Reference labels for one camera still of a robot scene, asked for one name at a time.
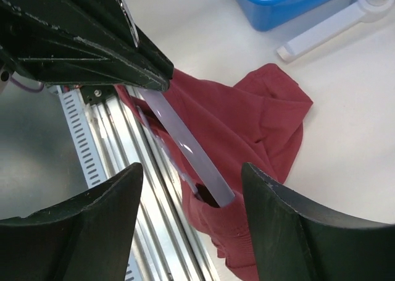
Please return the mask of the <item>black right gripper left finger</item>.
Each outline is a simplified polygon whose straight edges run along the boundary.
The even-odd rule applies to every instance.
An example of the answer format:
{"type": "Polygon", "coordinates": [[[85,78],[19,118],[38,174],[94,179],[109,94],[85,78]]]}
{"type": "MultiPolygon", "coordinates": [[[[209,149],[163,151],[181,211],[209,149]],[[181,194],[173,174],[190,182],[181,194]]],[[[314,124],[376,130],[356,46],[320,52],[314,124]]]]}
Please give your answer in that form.
{"type": "Polygon", "coordinates": [[[66,201],[1,220],[1,280],[125,280],[142,186],[136,162],[66,201]]]}

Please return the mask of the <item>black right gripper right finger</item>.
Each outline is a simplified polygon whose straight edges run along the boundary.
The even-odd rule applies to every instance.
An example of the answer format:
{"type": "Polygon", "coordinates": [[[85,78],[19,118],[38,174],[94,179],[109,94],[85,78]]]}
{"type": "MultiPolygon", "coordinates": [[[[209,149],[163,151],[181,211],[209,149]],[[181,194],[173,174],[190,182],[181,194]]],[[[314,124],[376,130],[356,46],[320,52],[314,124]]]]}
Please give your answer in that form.
{"type": "Polygon", "coordinates": [[[394,225],[319,204],[251,163],[244,204],[259,280],[394,280],[394,225]]]}

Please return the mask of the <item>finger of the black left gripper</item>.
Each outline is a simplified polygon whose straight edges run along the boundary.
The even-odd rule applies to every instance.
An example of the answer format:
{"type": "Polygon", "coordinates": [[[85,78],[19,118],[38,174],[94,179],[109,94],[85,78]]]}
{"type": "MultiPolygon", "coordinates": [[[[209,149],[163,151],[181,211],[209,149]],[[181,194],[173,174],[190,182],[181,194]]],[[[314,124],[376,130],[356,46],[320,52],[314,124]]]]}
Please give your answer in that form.
{"type": "Polygon", "coordinates": [[[136,26],[139,46],[116,0],[51,0],[57,50],[47,79],[171,79],[174,66],[136,26]]]}
{"type": "Polygon", "coordinates": [[[52,85],[166,91],[170,62],[116,0],[1,0],[1,63],[52,85]]]}

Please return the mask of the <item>red tank top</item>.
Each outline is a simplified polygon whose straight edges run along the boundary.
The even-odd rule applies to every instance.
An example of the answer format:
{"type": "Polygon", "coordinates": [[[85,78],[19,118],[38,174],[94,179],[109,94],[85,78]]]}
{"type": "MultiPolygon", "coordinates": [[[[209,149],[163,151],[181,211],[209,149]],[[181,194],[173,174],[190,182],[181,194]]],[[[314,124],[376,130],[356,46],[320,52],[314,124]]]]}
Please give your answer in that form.
{"type": "Polygon", "coordinates": [[[190,225],[210,236],[217,256],[241,280],[259,278],[244,206],[241,168],[250,162],[284,183],[302,143],[303,120],[312,100],[276,64],[247,74],[235,86],[175,70],[164,97],[221,173],[235,200],[221,208],[148,104],[117,85],[120,99],[139,122],[148,122],[170,157],[197,186],[181,183],[182,208],[190,225]]]}

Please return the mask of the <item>lilac hanger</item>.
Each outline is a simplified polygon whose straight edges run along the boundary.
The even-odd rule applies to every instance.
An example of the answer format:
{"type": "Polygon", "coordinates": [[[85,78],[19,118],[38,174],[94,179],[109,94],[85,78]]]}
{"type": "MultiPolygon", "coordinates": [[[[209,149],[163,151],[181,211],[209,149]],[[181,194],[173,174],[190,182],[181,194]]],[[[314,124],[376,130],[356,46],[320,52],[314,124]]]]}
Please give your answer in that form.
{"type": "MultiPolygon", "coordinates": [[[[133,43],[138,47],[139,36],[128,6],[125,0],[116,1],[127,21],[131,37],[133,38],[133,43]]],[[[229,205],[234,200],[235,194],[214,166],[213,162],[210,160],[201,145],[188,130],[187,126],[164,98],[163,94],[158,91],[142,88],[137,88],[137,90],[151,110],[155,113],[156,117],[164,126],[168,134],[172,137],[173,141],[177,144],[178,148],[188,160],[195,173],[197,173],[198,177],[202,180],[215,202],[221,208],[229,205]]],[[[198,189],[192,182],[191,178],[180,171],[180,168],[176,166],[173,159],[169,158],[169,160],[172,165],[175,166],[176,170],[179,171],[181,178],[187,181],[194,195],[201,199],[198,194],[198,189]]]]}

